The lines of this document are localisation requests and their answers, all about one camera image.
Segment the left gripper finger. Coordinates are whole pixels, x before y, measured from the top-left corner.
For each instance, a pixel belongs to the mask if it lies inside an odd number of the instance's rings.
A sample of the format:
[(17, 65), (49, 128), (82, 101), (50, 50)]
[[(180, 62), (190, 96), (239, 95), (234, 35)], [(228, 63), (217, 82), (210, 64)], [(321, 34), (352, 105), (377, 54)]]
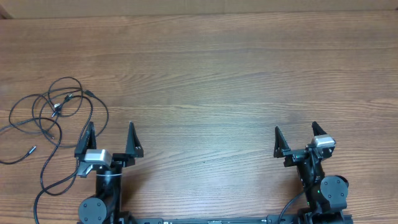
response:
[(96, 149), (96, 134), (94, 122), (90, 121), (80, 138), (75, 151), (75, 157), (85, 157), (87, 150)]
[(137, 137), (136, 129), (132, 121), (129, 122), (125, 153), (131, 157), (144, 157), (144, 150)]

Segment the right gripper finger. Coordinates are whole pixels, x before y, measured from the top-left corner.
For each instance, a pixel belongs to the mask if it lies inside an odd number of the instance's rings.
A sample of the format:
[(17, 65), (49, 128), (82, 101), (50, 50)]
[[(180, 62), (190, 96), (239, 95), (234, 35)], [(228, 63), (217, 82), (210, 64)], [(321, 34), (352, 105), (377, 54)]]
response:
[(314, 136), (326, 135), (326, 131), (324, 131), (316, 121), (312, 123), (312, 130)]
[(275, 127), (275, 146), (274, 146), (274, 157), (281, 158), (291, 151), (287, 141), (285, 140), (282, 131), (278, 126)]

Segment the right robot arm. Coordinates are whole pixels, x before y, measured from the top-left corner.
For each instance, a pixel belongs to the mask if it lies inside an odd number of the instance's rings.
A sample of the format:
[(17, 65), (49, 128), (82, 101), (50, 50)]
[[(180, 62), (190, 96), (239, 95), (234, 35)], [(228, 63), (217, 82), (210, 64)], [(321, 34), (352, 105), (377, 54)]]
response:
[[(353, 223), (345, 215), (349, 182), (341, 175), (325, 175), (322, 162), (330, 158), (336, 141), (317, 122), (312, 123), (313, 138), (303, 149), (291, 149), (279, 127), (275, 127), (274, 157), (283, 158), (285, 167), (296, 167), (303, 190), (282, 209), (277, 223)], [(287, 209), (301, 196), (307, 207), (287, 216)]]

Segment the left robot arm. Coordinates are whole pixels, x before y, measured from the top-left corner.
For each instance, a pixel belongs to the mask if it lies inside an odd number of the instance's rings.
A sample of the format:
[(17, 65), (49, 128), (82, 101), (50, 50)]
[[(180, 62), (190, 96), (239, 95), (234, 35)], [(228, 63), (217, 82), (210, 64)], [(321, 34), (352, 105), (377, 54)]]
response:
[(78, 208), (80, 223), (135, 223), (131, 212), (121, 210), (122, 176), (125, 167), (133, 166), (144, 156), (134, 123), (129, 123), (126, 150), (110, 154), (98, 149), (93, 122), (89, 122), (84, 135), (75, 148), (79, 162), (77, 176), (85, 178), (96, 172), (95, 194), (84, 199)]

